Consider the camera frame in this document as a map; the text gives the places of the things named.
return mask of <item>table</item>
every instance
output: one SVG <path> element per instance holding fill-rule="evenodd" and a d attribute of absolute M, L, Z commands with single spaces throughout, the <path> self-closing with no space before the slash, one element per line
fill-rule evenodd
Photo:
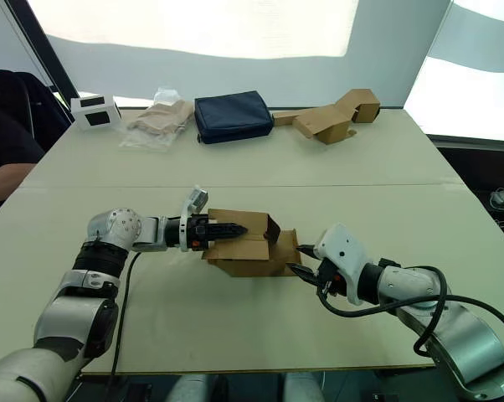
<path fill-rule="evenodd" d="M 454 293 L 480 298 L 504 313 L 504 235 L 463 184 L 208 191 L 208 206 L 268 211 L 282 228 L 295 227 L 302 243 L 313 242 L 341 221 L 375 260 L 438 266 Z M 185 187 L 18 189 L 0 209 L 0 358 L 32 346 L 34 324 L 73 265 L 93 215 L 119 206 L 139 214 L 172 215 L 188 193 Z M 304 262 L 316 266 L 316 261 Z M 350 308 L 340 297 L 332 302 Z M 504 341 L 499 322 L 478 313 Z M 133 271 L 118 372 L 431 363 L 413 353 L 415 339 L 388 314 L 358 319 L 332 315 L 298 278 L 229 278 L 197 253 L 169 250 L 142 255 Z M 108 373 L 111 360 L 108 352 L 85 372 Z"/>
<path fill-rule="evenodd" d="M 121 130 L 72 126 L 23 187 L 332 186 L 462 183 L 405 111 L 382 110 L 325 145 L 292 126 L 267 137 L 199 144 L 193 123 L 167 152 L 119 147 Z"/>

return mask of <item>cardboard flap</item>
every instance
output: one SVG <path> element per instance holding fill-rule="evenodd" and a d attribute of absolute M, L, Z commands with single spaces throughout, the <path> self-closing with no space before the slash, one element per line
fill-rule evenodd
<path fill-rule="evenodd" d="M 317 133 L 326 130 L 336 124 L 342 124 L 350 121 L 350 118 L 338 110 L 334 105 L 316 107 L 302 113 L 296 117 L 293 124 L 299 128 L 305 127 L 306 130 L 302 133 L 306 137 L 313 137 Z"/>
<path fill-rule="evenodd" d="M 270 259 L 286 262 L 301 263 L 301 255 L 296 251 L 296 230 L 284 230 L 280 233 L 278 243 L 270 247 Z"/>
<path fill-rule="evenodd" d="M 344 124 L 338 124 L 321 131 L 316 135 L 317 140 L 324 142 L 325 144 L 332 144 L 334 142 L 342 141 L 347 137 L 350 137 L 348 133 L 349 123 L 348 121 Z"/>
<path fill-rule="evenodd" d="M 263 233 L 263 238 L 273 245 L 278 241 L 278 236 L 280 236 L 280 226 L 267 214 L 267 230 Z"/>
<path fill-rule="evenodd" d="M 233 211 L 231 209 L 209 209 L 208 216 L 220 224 L 234 223 L 241 224 L 248 232 L 243 234 L 240 239 L 245 239 L 250 236 L 260 235 L 267 230 L 267 216 L 263 212 L 250 212 L 250 211 Z"/>
<path fill-rule="evenodd" d="M 309 111 L 310 109 L 299 109 L 296 111 L 277 111 L 272 114 L 272 118 L 275 120 L 275 126 L 286 126 L 293 122 L 295 117 L 300 116 L 302 113 Z"/>
<path fill-rule="evenodd" d="M 348 91 L 334 105 L 339 111 L 344 112 L 355 122 L 362 106 L 366 107 L 360 122 L 371 122 L 377 116 L 380 102 L 370 89 L 355 89 Z"/>

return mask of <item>cardboard piece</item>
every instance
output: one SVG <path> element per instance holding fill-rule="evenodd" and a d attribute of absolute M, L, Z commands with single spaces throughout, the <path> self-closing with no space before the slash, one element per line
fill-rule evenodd
<path fill-rule="evenodd" d="M 230 276 L 293 276 L 286 262 L 301 263 L 296 231 L 283 230 L 265 213 L 210 209 L 210 219 L 242 224 L 248 232 L 236 239 L 216 240 L 202 259 Z"/>
<path fill-rule="evenodd" d="M 272 118 L 275 120 L 275 126 L 289 126 L 293 123 L 295 117 L 300 116 L 302 113 L 309 111 L 310 109 L 298 109 L 296 111 L 277 111 L 272 114 Z"/>
<path fill-rule="evenodd" d="M 295 117 L 293 126 L 307 138 L 316 137 L 325 144 L 331 144 L 350 136 L 347 132 L 350 120 L 334 105 L 327 105 Z"/>
<path fill-rule="evenodd" d="M 380 112 L 380 102 L 369 89 L 350 90 L 334 106 L 355 123 L 373 123 Z"/>

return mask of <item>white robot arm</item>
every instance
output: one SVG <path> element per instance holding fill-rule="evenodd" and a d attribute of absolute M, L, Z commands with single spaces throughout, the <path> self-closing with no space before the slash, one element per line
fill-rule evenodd
<path fill-rule="evenodd" d="M 128 208 L 95 216 L 72 270 L 64 274 L 34 330 L 32 348 L 0 360 L 0 402 L 58 402 L 77 373 L 111 345 L 120 274 L 130 250 L 205 250 L 246 228 L 210 224 L 198 214 L 208 194 L 196 187 L 176 218 L 142 218 Z"/>
<path fill-rule="evenodd" d="M 504 347 L 491 328 L 460 302 L 487 308 L 504 322 L 493 307 L 451 295 L 443 274 L 434 267 L 402 268 L 391 260 L 373 264 L 362 243 L 342 224 L 335 224 L 314 245 L 297 249 L 321 260 L 316 272 L 299 264 L 288 266 L 316 286 L 316 294 L 330 312 L 341 317 L 390 312 L 420 335 L 414 351 L 432 358 L 461 398 L 504 396 Z M 366 301 L 379 307 L 341 311 L 328 303 L 328 294 L 347 296 L 357 306 Z M 426 351 L 420 350 L 424 345 Z"/>

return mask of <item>person's arm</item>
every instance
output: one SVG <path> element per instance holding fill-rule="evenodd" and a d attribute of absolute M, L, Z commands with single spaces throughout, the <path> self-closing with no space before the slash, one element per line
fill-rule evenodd
<path fill-rule="evenodd" d="M 4 201 L 36 166 L 35 163 L 9 163 L 0 167 L 0 201 Z"/>

